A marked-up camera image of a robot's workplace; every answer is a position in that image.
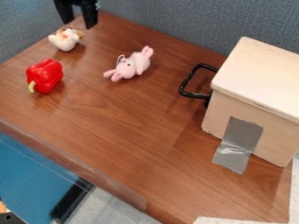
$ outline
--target wooden box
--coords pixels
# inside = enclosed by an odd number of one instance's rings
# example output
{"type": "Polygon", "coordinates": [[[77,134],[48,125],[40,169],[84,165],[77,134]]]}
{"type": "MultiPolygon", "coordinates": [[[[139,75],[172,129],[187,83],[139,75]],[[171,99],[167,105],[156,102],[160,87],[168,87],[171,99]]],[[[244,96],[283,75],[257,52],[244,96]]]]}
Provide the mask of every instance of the wooden box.
{"type": "Polygon", "coordinates": [[[222,139],[230,116],[263,128],[254,155],[286,166],[299,149],[299,55],[242,38],[212,80],[202,128],[222,139]]]}

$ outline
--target box lid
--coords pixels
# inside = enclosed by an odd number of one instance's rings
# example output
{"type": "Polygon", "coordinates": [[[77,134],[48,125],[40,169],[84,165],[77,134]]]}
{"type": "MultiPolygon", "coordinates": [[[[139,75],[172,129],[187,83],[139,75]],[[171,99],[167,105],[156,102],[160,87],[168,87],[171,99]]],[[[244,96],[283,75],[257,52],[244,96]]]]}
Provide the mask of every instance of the box lid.
{"type": "Polygon", "coordinates": [[[299,55],[243,37],[212,89],[299,123],[299,55]]]}

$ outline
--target black handle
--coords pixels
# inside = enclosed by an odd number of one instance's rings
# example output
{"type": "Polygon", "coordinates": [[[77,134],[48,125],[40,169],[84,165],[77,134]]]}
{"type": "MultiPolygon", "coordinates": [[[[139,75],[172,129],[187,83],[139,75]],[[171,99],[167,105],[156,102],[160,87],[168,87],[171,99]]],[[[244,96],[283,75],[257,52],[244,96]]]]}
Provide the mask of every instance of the black handle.
{"type": "Polygon", "coordinates": [[[186,78],[184,78],[184,81],[182,82],[181,86],[178,89],[178,92],[185,96],[185,97],[190,97],[190,98],[196,98],[196,99],[201,99],[201,100],[210,100],[211,98],[211,93],[210,94],[201,94],[201,93],[188,93],[184,91],[184,88],[187,86],[188,82],[192,78],[192,76],[198,71],[200,68],[205,68],[207,70],[210,70],[211,72],[217,73],[218,68],[209,66],[203,63],[197,64],[187,75],[186,78]]]}

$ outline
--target bell pepper stem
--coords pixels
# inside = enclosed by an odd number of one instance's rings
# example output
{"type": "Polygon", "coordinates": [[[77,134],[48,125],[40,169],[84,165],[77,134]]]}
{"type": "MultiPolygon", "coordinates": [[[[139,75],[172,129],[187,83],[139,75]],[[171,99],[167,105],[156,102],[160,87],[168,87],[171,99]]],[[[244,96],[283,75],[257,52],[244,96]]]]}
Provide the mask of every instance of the bell pepper stem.
{"type": "Polygon", "coordinates": [[[29,92],[30,92],[30,93],[34,94],[34,87],[35,87],[36,84],[37,84],[37,83],[36,83],[34,80],[32,80],[32,81],[29,83],[28,89],[29,89],[29,92]]]}

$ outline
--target red bell pepper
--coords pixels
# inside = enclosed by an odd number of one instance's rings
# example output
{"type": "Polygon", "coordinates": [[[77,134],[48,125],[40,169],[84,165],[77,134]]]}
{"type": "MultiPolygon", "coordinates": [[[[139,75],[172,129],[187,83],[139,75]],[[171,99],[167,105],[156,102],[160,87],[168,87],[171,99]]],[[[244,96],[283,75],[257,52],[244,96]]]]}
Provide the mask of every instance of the red bell pepper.
{"type": "Polygon", "coordinates": [[[45,59],[26,70],[29,92],[48,94],[62,79],[62,66],[58,61],[45,59]]]}

